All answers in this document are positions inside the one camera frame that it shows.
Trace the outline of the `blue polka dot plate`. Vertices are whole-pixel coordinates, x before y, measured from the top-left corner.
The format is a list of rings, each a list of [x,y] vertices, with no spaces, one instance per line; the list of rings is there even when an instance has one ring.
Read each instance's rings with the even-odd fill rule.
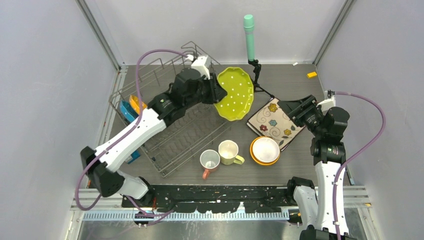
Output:
[[[119,110],[122,113],[122,115],[124,116],[124,118],[126,119],[126,121],[128,123],[132,123],[133,121],[135,121],[137,119],[137,117],[139,116],[135,110],[131,107],[130,103],[125,101],[125,100],[121,100],[119,103]]]

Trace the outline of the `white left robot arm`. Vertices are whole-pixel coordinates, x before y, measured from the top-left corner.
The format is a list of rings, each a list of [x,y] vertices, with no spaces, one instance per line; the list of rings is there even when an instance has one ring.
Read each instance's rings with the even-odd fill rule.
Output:
[[[168,90],[156,95],[124,130],[96,148],[86,146],[80,151],[86,176],[100,196],[127,195],[141,207],[148,207],[154,199],[148,182],[120,171],[120,166],[150,138],[184,117],[189,108],[200,103],[217,104],[226,95],[216,73],[184,68]]]

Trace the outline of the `orange polka dot plate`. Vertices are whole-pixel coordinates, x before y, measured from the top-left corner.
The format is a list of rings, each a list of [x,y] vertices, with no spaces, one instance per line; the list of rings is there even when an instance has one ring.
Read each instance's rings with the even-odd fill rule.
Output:
[[[143,101],[140,102],[139,98],[136,95],[129,96],[129,104],[134,110],[134,112],[138,115],[141,113],[141,110],[144,110],[148,107]]]

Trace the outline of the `green polka dot plate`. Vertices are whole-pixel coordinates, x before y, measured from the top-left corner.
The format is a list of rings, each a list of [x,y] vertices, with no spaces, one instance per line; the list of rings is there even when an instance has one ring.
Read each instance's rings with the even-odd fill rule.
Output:
[[[230,122],[243,119],[254,101],[254,86],[249,74],[240,67],[227,67],[217,80],[227,92],[221,101],[214,104],[218,114]]]

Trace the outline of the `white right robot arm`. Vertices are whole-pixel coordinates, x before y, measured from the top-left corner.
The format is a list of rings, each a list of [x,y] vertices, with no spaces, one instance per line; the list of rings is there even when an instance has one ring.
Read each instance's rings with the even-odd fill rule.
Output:
[[[292,177],[287,182],[285,198],[297,205],[301,214],[301,240],[350,240],[343,191],[346,149],[342,142],[350,114],[330,105],[322,110],[313,95],[299,100],[280,100],[278,106],[297,127],[306,127],[312,134],[310,154],[318,180]]]

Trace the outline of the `square floral plate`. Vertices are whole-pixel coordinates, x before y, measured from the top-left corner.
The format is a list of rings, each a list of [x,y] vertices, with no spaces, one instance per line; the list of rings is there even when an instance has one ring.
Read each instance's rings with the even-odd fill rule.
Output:
[[[278,105],[278,98],[270,99],[261,109],[253,114],[246,125],[260,137],[273,139],[284,151],[303,131],[296,126]]]

